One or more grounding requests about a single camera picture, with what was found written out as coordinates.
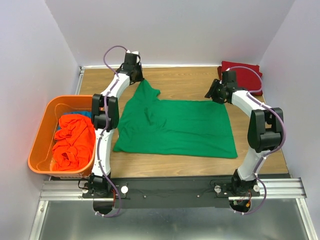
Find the green t shirt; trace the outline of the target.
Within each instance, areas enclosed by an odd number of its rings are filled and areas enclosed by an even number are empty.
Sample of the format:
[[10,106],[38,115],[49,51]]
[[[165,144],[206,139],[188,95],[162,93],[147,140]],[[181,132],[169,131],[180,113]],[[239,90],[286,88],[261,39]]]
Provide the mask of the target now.
[[213,101],[159,99],[142,81],[119,120],[115,152],[237,158],[228,112]]

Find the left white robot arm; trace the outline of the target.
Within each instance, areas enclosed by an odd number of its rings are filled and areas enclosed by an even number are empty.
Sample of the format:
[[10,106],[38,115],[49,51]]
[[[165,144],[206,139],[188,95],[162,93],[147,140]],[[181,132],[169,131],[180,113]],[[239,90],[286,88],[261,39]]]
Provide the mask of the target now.
[[113,188],[110,183],[110,155],[112,138],[120,120],[119,98],[127,87],[143,80],[140,53],[128,50],[108,87],[92,96],[91,122],[96,141],[88,188],[101,198],[107,197]]

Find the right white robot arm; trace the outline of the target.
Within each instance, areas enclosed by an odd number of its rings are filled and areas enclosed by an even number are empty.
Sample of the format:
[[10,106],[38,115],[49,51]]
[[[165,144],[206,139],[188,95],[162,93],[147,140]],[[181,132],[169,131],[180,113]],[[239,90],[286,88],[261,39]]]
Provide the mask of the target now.
[[232,194],[241,196],[254,188],[267,157],[284,144],[286,133],[283,111],[279,107],[272,108],[262,103],[248,90],[239,87],[235,71],[223,71],[221,77],[221,80],[215,79],[212,82],[205,97],[218,104],[232,104],[249,117],[248,152],[230,183]]

